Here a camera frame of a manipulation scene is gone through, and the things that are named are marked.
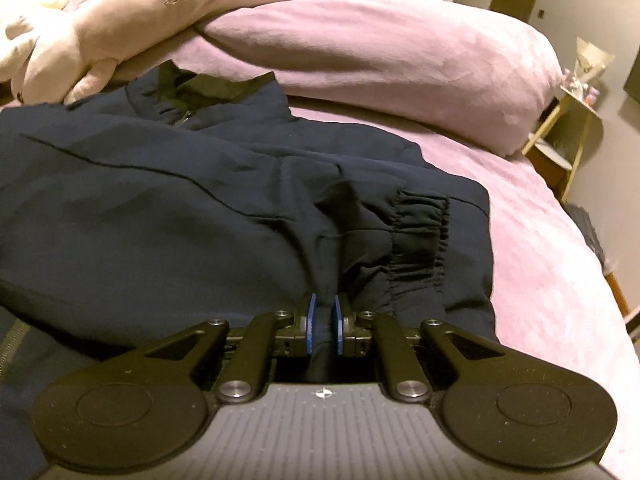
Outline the purple bed blanket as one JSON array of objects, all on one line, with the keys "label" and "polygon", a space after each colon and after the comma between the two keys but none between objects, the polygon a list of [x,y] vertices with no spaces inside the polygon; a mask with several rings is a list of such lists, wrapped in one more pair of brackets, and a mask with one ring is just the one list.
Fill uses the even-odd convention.
[{"label": "purple bed blanket", "polygon": [[[176,65],[164,61],[141,76],[165,63]],[[194,74],[232,84],[265,74],[276,78],[269,72],[247,80]],[[114,76],[106,93],[141,77],[118,82]],[[639,363],[634,347],[597,256],[520,150],[499,156],[420,122],[330,101],[296,98],[280,88],[294,117],[366,125],[393,133],[416,144],[428,164],[485,189],[492,253],[490,303],[495,313],[491,339],[582,373],[608,390],[616,403],[618,426],[603,463],[618,478],[637,478]],[[310,367],[305,370],[305,376],[315,382],[336,375],[329,360],[333,322],[334,306],[328,369],[321,378],[311,377]]]}]

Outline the dark navy zip jacket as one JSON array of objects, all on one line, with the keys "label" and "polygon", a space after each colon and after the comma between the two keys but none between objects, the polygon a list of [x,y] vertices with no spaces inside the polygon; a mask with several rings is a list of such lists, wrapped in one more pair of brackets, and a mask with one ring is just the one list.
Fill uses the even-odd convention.
[{"label": "dark navy zip jacket", "polygon": [[489,200],[420,148],[294,117],[270,74],[171,63],[72,105],[1,114],[1,474],[44,465],[29,427],[52,380],[222,318],[314,309],[328,369],[336,298],[486,338]]}]

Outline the wrapped flower bouquet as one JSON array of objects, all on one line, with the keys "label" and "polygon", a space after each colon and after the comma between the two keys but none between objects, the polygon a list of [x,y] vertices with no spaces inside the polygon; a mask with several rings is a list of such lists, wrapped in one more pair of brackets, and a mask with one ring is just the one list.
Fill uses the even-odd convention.
[{"label": "wrapped flower bouquet", "polygon": [[563,88],[584,100],[591,81],[598,79],[615,60],[615,55],[580,37],[576,38],[574,67],[565,77]]}]

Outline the wall mounted television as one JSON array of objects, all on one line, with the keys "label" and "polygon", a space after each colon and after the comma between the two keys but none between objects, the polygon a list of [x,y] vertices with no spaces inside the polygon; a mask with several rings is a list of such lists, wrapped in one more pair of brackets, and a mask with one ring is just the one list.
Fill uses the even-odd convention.
[{"label": "wall mounted television", "polygon": [[637,49],[634,60],[629,67],[623,89],[627,96],[640,102],[640,48]]}]

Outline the long pink plush toy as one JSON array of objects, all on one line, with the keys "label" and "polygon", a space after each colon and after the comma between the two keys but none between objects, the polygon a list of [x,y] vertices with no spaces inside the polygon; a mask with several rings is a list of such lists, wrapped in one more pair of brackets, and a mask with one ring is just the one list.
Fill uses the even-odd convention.
[{"label": "long pink plush toy", "polygon": [[85,0],[64,11],[10,16],[18,59],[2,79],[24,105],[72,104],[106,87],[116,68],[209,14],[286,0]]}]

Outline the yellow legged side table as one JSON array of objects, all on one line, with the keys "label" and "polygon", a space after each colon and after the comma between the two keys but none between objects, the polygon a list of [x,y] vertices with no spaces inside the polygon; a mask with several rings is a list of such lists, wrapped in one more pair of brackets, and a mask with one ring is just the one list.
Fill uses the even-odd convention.
[{"label": "yellow legged side table", "polygon": [[600,124],[601,117],[588,102],[560,87],[548,114],[540,119],[521,153],[542,175],[555,198],[566,203],[585,155],[589,133],[594,125]]}]

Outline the black bag on floor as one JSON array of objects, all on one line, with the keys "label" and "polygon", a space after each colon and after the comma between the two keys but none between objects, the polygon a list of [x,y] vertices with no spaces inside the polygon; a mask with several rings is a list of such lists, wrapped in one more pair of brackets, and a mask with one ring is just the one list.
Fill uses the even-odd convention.
[{"label": "black bag on floor", "polygon": [[606,269],[606,257],[604,249],[598,239],[596,229],[594,228],[590,215],[588,212],[579,206],[573,204],[565,204],[564,209],[566,213],[570,216],[570,218],[574,221],[578,230],[582,233],[582,236],[585,239],[586,245],[594,252],[597,256],[602,271]]}]

